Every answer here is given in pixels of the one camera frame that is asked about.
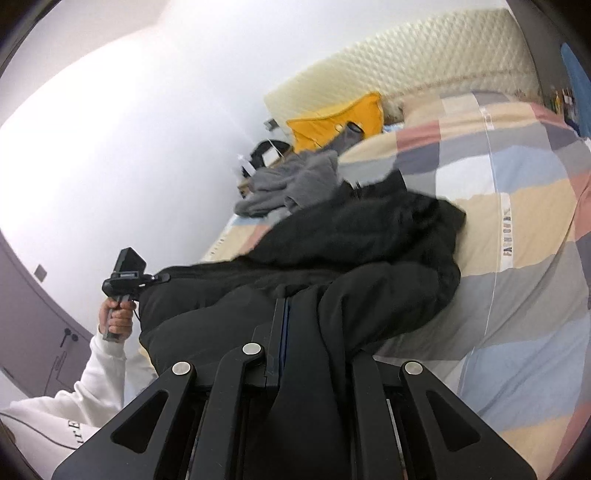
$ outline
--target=round metal pin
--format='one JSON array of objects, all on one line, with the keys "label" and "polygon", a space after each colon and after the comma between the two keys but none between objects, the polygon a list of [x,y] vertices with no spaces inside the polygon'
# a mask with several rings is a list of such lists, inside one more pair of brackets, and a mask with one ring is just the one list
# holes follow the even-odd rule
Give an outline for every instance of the round metal pin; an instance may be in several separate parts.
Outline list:
[{"label": "round metal pin", "polygon": [[242,347],[242,351],[247,355],[256,355],[261,351],[261,346],[258,343],[247,343]]},{"label": "round metal pin", "polygon": [[187,362],[177,362],[173,365],[173,373],[175,375],[188,374],[191,371],[191,365]]},{"label": "round metal pin", "polygon": [[418,362],[409,362],[404,365],[404,369],[409,375],[418,375],[423,371],[423,366]]}]

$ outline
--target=patchwork quilt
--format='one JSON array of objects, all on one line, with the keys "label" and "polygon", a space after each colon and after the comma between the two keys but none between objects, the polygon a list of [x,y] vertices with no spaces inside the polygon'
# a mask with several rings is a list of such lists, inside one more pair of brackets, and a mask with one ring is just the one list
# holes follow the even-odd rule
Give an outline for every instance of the patchwork quilt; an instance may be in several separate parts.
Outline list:
[{"label": "patchwork quilt", "polygon": [[[398,168],[409,189],[466,211],[451,304],[375,358],[421,361],[544,479],[591,416],[591,151],[540,105],[474,100],[358,144],[339,170],[363,184]],[[271,226],[233,217],[204,260],[248,251]]]}]

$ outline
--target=quilted headboard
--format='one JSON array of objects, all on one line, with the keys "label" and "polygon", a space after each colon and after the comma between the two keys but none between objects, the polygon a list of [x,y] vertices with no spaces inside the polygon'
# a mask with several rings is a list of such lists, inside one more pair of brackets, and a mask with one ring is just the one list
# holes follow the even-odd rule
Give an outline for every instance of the quilted headboard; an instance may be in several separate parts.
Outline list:
[{"label": "quilted headboard", "polygon": [[384,116],[402,121],[406,96],[498,90],[541,102],[530,50],[506,9],[452,12],[399,25],[358,42],[280,85],[265,104],[280,127],[286,120],[377,91]]}]

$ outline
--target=purple door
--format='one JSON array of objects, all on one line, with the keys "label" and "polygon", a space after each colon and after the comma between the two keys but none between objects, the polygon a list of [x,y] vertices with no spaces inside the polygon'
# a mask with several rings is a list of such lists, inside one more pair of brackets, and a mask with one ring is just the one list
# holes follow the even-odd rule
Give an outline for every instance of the purple door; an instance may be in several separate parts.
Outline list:
[{"label": "purple door", "polygon": [[30,397],[72,390],[91,335],[19,262],[0,233],[0,368]]}]

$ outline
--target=black clothing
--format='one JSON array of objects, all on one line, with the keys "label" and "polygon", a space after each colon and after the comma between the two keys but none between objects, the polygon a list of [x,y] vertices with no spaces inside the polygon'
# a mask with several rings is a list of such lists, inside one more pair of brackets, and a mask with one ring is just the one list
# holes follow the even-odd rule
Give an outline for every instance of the black clothing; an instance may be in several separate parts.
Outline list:
[{"label": "black clothing", "polygon": [[234,261],[167,269],[172,280],[140,298],[140,340],[158,373],[191,361],[199,374],[272,321],[275,299],[291,297],[285,370],[246,477],[346,479],[346,361],[449,303],[464,221],[447,201],[408,192],[398,171],[361,189],[343,184]]}]

